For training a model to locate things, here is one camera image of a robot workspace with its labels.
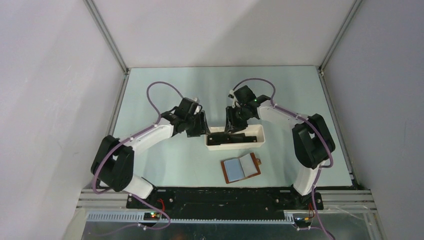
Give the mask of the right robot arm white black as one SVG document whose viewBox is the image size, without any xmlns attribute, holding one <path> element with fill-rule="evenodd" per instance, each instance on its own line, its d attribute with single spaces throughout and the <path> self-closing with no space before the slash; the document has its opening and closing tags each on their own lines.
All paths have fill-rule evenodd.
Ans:
<svg viewBox="0 0 424 240">
<path fill-rule="evenodd" d="M 324 162 L 334 162 L 331 153 L 336 146 L 324 118 L 317 113 L 309 116 L 278 106 L 267 95 L 256 96 L 246 85 L 231 90 L 228 96 L 232 104 L 225 109 L 226 133 L 245 130 L 252 118 L 289 127 L 294 153 L 301 164 L 290 201 L 295 208 L 304 209 L 311 202 L 310 193 L 316 186 Z"/>
</svg>

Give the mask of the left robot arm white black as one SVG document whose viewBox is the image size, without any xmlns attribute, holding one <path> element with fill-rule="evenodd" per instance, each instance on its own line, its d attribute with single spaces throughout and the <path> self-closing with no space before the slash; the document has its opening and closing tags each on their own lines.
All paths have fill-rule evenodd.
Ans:
<svg viewBox="0 0 424 240">
<path fill-rule="evenodd" d="M 107 135 L 90 168 L 94 175 L 92 188 L 100 180 L 108 189 L 135 195 L 145 208 L 153 208 L 158 194 L 152 183 L 134 173 L 135 155 L 181 133 L 189 138 L 210 133 L 206 113 L 197 100 L 182 98 L 178 106 L 161 113 L 154 124 L 125 139 Z"/>
</svg>

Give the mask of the brown leather card holder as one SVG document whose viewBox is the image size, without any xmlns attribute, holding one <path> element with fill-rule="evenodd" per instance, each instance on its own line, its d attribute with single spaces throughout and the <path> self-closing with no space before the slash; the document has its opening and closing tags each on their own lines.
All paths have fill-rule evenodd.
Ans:
<svg viewBox="0 0 424 240">
<path fill-rule="evenodd" d="M 226 184 L 243 181 L 260 175 L 261 164 L 262 161 L 253 152 L 220 162 Z"/>
</svg>

